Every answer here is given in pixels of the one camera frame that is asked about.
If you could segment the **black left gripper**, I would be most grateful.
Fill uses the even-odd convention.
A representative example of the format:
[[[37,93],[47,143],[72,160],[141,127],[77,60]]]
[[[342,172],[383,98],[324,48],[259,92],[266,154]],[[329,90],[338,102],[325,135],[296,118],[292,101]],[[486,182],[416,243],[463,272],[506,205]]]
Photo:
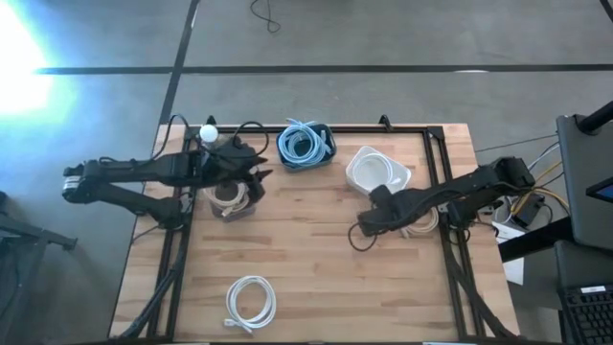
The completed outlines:
[[[221,145],[203,147],[203,183],[214,186],[230,181],[247,183],[251,202],[259,202],[265,195],[261,182],[272,170],[261,170],[260,157],[247,144],[225,141]]]

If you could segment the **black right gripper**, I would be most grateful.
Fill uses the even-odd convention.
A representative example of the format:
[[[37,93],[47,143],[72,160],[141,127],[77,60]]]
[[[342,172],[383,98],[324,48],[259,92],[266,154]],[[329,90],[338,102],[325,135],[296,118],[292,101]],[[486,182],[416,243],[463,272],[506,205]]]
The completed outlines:
[[[391,193],[385,185],[374,188],[369,194],[374,209],[358,214],[357,224],[362,234],[365,237],[378,236],[386,232],[386,226],[407,225],[407,196],[407,189]]]

